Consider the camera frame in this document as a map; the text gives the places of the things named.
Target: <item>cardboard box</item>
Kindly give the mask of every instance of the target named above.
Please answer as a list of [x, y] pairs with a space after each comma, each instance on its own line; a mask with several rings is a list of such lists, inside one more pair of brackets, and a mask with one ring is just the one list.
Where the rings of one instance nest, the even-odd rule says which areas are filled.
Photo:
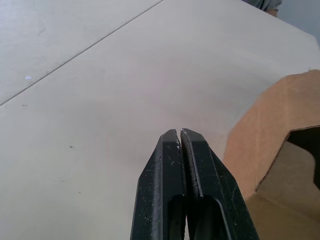
[[[320, 239], [319, 124], [320, 71], [312, 70], [270, 87], [230, 132], [224, 164], [261, 240]], [[305, 129], [313, 138], [290, 137]]]

